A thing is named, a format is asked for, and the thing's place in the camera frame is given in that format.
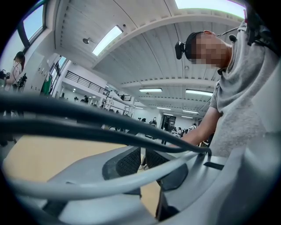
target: woman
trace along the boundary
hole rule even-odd
[[[18,87],[18,82],[20,80],[20,74],[22,73],[25,66],[25,55],[22,51],[19,51],[13,62],[13,68],[11,70],[10,78],[6,80],[5,91],[10,91],[11,86],[13,86],[13,91]]]
[[[20,74],[22,73],[25,65],[25,56],[22,51],[19,51],[15,58],[13,63],[13,68],[10,73],[10,78],[6,79],[5,81],[5,91],[10,91],[12,86],[12,91],[16,90],[18,87],[18,82],[20,80]],[[11,111],[6,110],[6,117],[11,118]],[[12,135],[2,135],[0,138],[0,145],[2,147],[6,146],[8,144],[7,141],[15,141],[14,137]]]

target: gray t-shirt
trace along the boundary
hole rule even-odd
[[[220,82],[210,102],[210,107],[222,114],[210,145],[214,156],[228,157],[233,149],[246,146],[253,137],[265,133],[251,99],[271,76],[278,56],[256,43],[247,45],[244,23],[238,30],[237,39],[230,38],[231,61],[226,69],[218,71]]]

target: ceiling beam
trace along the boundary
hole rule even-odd
[[[139,97],[140,101],[154,101],[157,104],[159,102],[171,102],[171,103],[185,103],[185,104],[194,104],[194,105],[205,105],[207,102],[195,101],[188,99],[177,99],[177,98],[154,98],[154,97]]]
[[[72,62],[77,63],[85,69],[91,68],[90,65],[92,64],[92,62],[85,55],[83,55],[82,52],[75,51],[74,48],[66,50],[61,46],[57,46],[55,53],[62,55],[63,57],[69,59]]]
[[[199,79],[162,79],[162,80],[145,80],[133,83],[122,84],[121,87],[147,87],[157,85],[198,85],[202,87],[215,87],[216,82],[213,80]]]
[[[93,63],[93,68],[105,57],[107,56],[110,52],[115,50],[117,47],[120,45],[124,44],[126,41],[132,39],[133,37],[142,34],[148,30],[155,29],[160,26],[168,25],[168,24],[173,24],[173,23],[179,23],[179,22],[213,22],[213,23],[219,23],[219,24],[224,24],[230,27],[237,27],[241,24],[238,20],[233,20],[230,18],[227,18],[227,14],[222,14],[222,16],[217,16],[217,15],[208,15],[208,14],[187,14],[187,15],[177,15],[177,16],[172,16],[172,17],[167,17],[161,20],[157,20],[151,23],[148,23],[144,26],[141,26],[134,31],[128,33],[116,43],[114,43],[112,46],[110,46],[108,49],[104,51],[104,53],[99,56],[96,61]]]

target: skylight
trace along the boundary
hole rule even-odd
[[[99,44],[95,47],[93,50],[93,54],[98,56],[102,50],[105,49],[106,46],[108,46],[116,37],[118,37],[123,31],[118,27],[113,27],[100,41]]]
[[[228,0],[175,0],[178,9],[204,8],[231,13],[244,18],[245,7]]]

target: white ceiling panel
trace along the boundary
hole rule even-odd
[[[115,0],[137,27],[170,17],[164,0]]]
[[[217,69],[193,65],[185,56],[176,59],[175,44],[192,32],[224,33],[241,19],[206,9],[181,9],[175,0],[69,0],[60,1],[56,22],[56,48],[69,53],[77,64],[104,74],[147,106],[173,106],[200,111],[203,116],[210,97],[186,94],[186,89],[210,91],[220,78]],[[118,25],[123,33],[97,57],[93,49]],[[222,37],[230,44],[228,36]],[[92,41],[85,44],[83,38]],[[162,93],[141,93],[139,88],[162,88]]]

